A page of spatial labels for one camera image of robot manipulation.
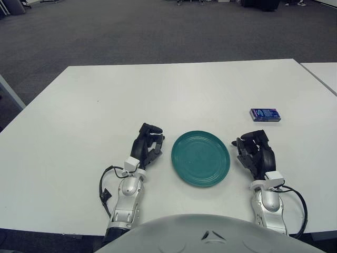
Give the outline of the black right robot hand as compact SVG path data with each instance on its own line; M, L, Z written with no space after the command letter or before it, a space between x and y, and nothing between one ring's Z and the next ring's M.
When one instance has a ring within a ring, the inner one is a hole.
M246 133L231 144L237 148L237 158L255 180L264 180L267 172L276 170L275 154L264 130Z

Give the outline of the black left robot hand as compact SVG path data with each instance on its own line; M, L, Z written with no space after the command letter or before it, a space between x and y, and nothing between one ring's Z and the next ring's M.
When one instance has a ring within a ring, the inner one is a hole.
M143 123L131 149L131 157L138 159L140 169L145 170L162 154L161 148L164 139L165 136L161 128Z

